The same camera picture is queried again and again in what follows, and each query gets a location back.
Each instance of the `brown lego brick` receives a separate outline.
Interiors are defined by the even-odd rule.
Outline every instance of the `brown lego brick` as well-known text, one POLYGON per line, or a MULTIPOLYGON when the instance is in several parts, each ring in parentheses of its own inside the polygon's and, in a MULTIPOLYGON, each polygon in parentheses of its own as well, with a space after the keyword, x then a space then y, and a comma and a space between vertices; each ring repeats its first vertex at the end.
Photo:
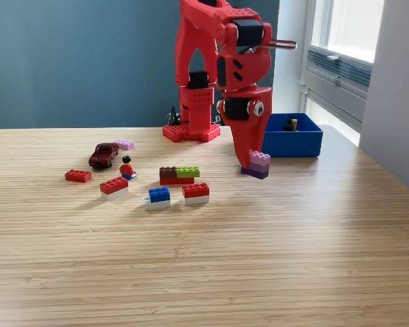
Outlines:
POLYGON ((161 167, 159 169, 159 178, 177 178, 177 168, 161 167))

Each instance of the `window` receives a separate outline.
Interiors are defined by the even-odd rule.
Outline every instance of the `window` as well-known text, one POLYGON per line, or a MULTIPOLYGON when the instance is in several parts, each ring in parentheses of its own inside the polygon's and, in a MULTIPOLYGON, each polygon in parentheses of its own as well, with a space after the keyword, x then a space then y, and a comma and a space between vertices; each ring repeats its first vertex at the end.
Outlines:
MULTIPOLYGON (((301 112, 361 130, 383 5, 384 0, 309 0, 301 112)), ((338 125, 332 126, 342 132, 338 125)))
POLYGON ((335 128, 339 133, 344 135, 351 143, 359 146, 360 133, 345 124, 343 121, 336 118, 329 111, 324 109, 320 104, 317 104, 311 99, 307 99, 306 114, 317 125, 329 125, 335 128))
POLYGON ((312 45, 374 62, 384 0, 317 0, 312 45))

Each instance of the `white lego brick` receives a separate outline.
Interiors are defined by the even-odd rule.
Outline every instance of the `white lego brick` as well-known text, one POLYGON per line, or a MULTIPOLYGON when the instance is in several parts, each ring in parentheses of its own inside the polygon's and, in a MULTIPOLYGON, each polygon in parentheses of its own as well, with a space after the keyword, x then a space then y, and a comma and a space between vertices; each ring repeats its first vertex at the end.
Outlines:
POLYGON ((105 194, 103 192, 100 192, 102 194, 102 199, 106 201, 112 201, 117 198, 120 198, 121 196, 125 196, 126 194, 129 193, 129 187, 125 187, 124 189, 120 189, 119 191, 116 191, 111 194, 105 194))
POLYGON ((150 198, 148 196, 145 196, 145 197, 142 198, 142 204, 144 204, 144 210, 170 208, 171 207, 171 200, 153 202, 152 203, 152 202, 150 202, 150 198))
POLYGON ((207 203, 209 196, 196 196, 195 198, 183 198, 183 203, 187 206, 189 204, 207 203))

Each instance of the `white wall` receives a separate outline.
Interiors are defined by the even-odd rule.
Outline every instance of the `white wall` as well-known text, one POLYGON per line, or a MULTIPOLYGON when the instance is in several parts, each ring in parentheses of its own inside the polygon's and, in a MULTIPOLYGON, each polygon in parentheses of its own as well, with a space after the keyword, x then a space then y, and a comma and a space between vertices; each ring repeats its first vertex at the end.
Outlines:
POLYGON ((409 186, 409 0, 385 0, 360 147, 409 186))
POLYGON ((298 112, 308 0, 280 0, 277 39, 298 42, 296 50, 276 50, 273 112, 298 112))

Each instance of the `green lego brick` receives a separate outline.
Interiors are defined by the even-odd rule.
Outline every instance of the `green lego brick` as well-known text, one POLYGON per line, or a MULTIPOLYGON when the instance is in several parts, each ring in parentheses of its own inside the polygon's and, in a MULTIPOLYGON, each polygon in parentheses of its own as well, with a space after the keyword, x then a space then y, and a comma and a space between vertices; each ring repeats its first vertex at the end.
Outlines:
POLYGON ((177 167, 177 178, 200 177, 200 169, 197 166, 177 167))

